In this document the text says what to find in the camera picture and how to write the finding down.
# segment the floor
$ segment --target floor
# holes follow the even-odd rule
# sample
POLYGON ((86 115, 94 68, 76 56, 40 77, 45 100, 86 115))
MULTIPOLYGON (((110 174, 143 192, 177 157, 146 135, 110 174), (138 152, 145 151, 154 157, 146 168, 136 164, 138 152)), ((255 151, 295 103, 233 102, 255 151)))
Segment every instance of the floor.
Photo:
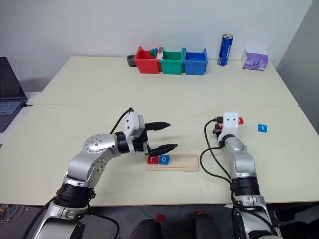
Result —
MULTIPOLYGON (((161 223, 165 239, 190 239, 191 222, 195 212, 203 211, 209 214, 217 223, 224 239, 233 239, 231 222, 231 209, 223 205, 187 205, 187 206, 141 206, 141 207, 109 207, 95 208, 101 210, 120 224, 119 239, 126 239, 134 227, 142 220, 155 218, 157 214, 165 215, 161 223)), ((21 239, 29 222, 38 212, 37 207, 24 207, 21 217, 12 223, 0 225, 0 239, 21 239)), ((82 220, 86 224, 83 239, 112 239, 116 233, 116 227, 109 221, 87 215, 82 220)))

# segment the laptop keyboard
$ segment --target laptop keyboard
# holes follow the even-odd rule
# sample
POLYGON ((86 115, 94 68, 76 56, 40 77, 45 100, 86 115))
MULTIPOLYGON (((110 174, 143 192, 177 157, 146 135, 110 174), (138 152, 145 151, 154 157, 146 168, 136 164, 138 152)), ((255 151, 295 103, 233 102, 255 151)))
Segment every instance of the laptop keyboard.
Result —
POLYGON ((19 105, 20 101, 0 102, 0 116, 12 115, 19 105))

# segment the wooden block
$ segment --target wooden block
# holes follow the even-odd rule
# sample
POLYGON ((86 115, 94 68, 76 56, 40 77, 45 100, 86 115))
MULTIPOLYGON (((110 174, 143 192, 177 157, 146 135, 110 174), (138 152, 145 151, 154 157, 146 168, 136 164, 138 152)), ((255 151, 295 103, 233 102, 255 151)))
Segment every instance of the wooden block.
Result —
POLYGON ((146 170, 153 171, 198 171, 197 154, 169 154, 169 164, 147 164, 146 170))

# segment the red object on floor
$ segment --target red object on floor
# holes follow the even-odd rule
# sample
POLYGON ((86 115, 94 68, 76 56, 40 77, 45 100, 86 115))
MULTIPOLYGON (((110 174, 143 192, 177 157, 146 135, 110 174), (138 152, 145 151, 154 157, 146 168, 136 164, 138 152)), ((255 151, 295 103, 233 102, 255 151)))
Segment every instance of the red object on floor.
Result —
POLYGON ((162 223, 162 222, 164 222, 164 219, 165 219, 165 215, 157 214, 156 218, 155 218, 155 221, 162 223))
POLYGON ((148 164, 158 164, 159 163, 159 157, 158 156, 149 156, 148 158, 148 164))
POLYGON ((160 72, 160 62, 156 56, 151 56, 150 52, 143 50, 141 46, 135 54, 134 61, 141 73, 158 74, 160 72))
POLYGON ((242 117, 238 118, 238 124, 244 124, 244 119, 242 117))

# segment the tissue box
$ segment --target tissue box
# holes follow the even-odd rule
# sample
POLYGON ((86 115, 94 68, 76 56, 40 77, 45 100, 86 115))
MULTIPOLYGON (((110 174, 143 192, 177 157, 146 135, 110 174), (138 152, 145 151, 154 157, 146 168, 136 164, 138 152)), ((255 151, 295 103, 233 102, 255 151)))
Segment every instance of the tissue box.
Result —
POLYGON ((268 63, 265 49, 247 47, 241 61, 243 69, 264 71, 268 63))

